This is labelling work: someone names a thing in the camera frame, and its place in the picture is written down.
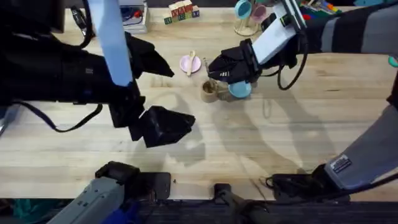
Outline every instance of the wooden table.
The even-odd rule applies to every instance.
[[[173,78],[144,74],[139,80],[146,106],[194,114],[193,131],[179,143],[146,149],[127,129],[114,129],[107,108],[87,125],[59,134],[21,109],[0,138],[0,198],[73,198],[108,161],[142,171],[172,174],[170,198],[211,198],[214,183],[227,182],[244,198],[266,199],[272,192],[258,178],[274,173],[311,172],[343,151],[386,107],[396,69],[385,55],[318,54],[308,57],[302,77],[290,91],[276,78],[261,78],[249,99],[204,103],[199,85],[205,69],[188,78],[180,57],[196,50],[212,61],[220,50],[243,38],[233,30],[233,9],[201,9],[201,18],[164,25],[165,9],[150,9],[150,32],[138,38],[155,44]],[[67,11],[63,42],[79,44],[81,32]],[[87,47],[101,54],[97,41]],[[297,68],[286,69],[289,82]],[[61,128],[76,124],[95,105],[34,103]],[[398,183],[357,194],[354,200],[398,200]]]

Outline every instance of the pink plate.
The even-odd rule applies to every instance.
[[[184,55],[180,60],[180,68],[184,72],[187,72],[189,65],[189,55]],[[193,58],[192,62],[192,73],[197,72],[200,69],[201,62],[198,56]]]

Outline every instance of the toy block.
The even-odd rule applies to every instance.
[[[191,19],[191,18],[192,18],[192,12],[186,12],[185,19]]]
[[[178,16],[173,16],[173,17],[172,17],[172,21],[173,21],[173,22],[178,22],[178,21],[179,21]]]
[[[175,6],[178,8],[178,14],[184,14],[185,13],[185,5],[183,2],[177,2],[175,3]]]
[[[164,24],[169,25],[173,23],[172,16],[170,14],[164,15]]]
[[[185,13],[185,7],[180,7],[178,9],[178,14],[181,15],[181,14],[184,14],[184,13]]]
[[[178,16],[178,6],[176,4],[169,5],[170,12],[172,13],[172,17]]]
[[[192,12],[192,2],[191,2],[191,0],[185,0],[185,1],[183,1],[183,4],[185,6],[185,12]]]
[[[200,16],[199,7],[198,6],[193,6],[192,10],[193,10],[192,11],[192,17],[193,18],[196,18],[196,17]]]
[[[185,19],[185,13],[179,14],[179,15],[178,15],[178,19],[179,19],[179,21],[184,20],[184,19]]]

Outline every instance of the yellow spoon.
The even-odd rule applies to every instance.
[[[194,50],[191,50],[189,52],[189,64],[188,64],[188,69],[187,69],[187,75],[191,76],[192,73],[192,63],[193,63],[193,59],[195,58],[196,53]]]

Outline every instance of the label sticker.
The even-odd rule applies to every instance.
[[[342,155],[335,162],[330,164],[330,167],[335,171],[336,174],[343,171],[345,168],[349,167],[352,164],[348,156]]]

